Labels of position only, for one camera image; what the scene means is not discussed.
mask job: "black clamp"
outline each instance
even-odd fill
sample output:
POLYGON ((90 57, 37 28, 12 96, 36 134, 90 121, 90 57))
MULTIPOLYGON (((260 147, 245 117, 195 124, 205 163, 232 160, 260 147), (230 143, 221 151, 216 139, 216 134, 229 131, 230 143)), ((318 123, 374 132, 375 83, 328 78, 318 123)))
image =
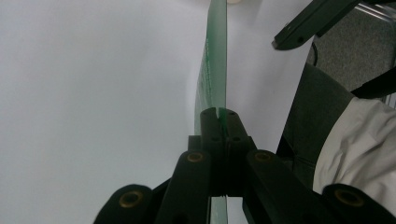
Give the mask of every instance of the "black clamp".
POLYGON ((239 116, 228 109, 201 113, 201 135, 189 137, 170 179, 151 190, 117 190, 95 224, 204 224, 210 198, 243 197, 248 223, 396 223, 396 218, 361 190, 307 189, 274 153, 258 150, 239 116))

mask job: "white background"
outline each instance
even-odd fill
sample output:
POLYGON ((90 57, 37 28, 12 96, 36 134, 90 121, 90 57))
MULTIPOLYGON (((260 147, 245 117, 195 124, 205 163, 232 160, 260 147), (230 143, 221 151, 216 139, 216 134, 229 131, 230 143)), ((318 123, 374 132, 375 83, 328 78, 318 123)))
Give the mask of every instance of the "white background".
MULTIPOLYGON (((227 106, 259 148, 276 150, 309 49, 271 42, 308 3, 229 6, 227 106)), ((193 134, 208 6, 0 3, 0 223, 92 223, 115 190, 172 175, 193 134)))

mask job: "green glass edge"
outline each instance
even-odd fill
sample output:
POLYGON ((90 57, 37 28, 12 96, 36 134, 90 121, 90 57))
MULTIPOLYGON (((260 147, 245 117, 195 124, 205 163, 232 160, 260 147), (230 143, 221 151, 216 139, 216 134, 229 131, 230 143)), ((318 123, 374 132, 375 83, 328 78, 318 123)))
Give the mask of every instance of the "green glass edge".
MULTIPOLYGON (((195 98, 194 132, 201 134, 203 110, 226 107, 227 83, 227 2, 212 0, 207 16, 206 40, 195 98)), ((211 224, 227 224, 227 198, 211 200, 211 224)))

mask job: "white jacket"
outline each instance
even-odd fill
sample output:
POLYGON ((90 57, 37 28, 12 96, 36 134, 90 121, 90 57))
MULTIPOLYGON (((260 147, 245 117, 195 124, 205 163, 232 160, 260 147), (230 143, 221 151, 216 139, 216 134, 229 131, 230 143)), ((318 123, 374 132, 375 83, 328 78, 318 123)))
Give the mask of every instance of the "white jacket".
POLYGON ((396 216, 396 111, 353 98, 320 152, 314 191, 333 183, 363 190, 396 216))

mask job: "screw hole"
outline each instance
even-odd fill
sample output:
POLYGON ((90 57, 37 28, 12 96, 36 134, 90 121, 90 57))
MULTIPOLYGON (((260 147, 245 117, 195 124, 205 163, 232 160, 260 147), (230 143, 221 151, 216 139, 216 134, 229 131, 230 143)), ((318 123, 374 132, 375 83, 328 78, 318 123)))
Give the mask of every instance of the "screw hole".
POLYGON ((142 200, 143 200, 143 193, 134 190, 122 194, 119 200, 119 204, 123 208, 132 208, 140 204, 142 200))
POLYGON ((271 160, 271 156, 268 155, 265 152, 256 153, 256 155, 254 155, 254 157, 256 158, 256 161, 269 161, 269 160, 271 160))
POLYGON ((190 162, 198 162, 204 159, 204 155, 199 152, 192 152, 187 156, 187 160, 190 162))
POLYGON ((360 207, 364 205, 364 200, 361 196, 356 194, 355 192, 349 191, 349 190, 344 190, 344 189, 337 189, 335 192, 335 197, 338 199, 338 201, 354 206, 354 207, 360 207))

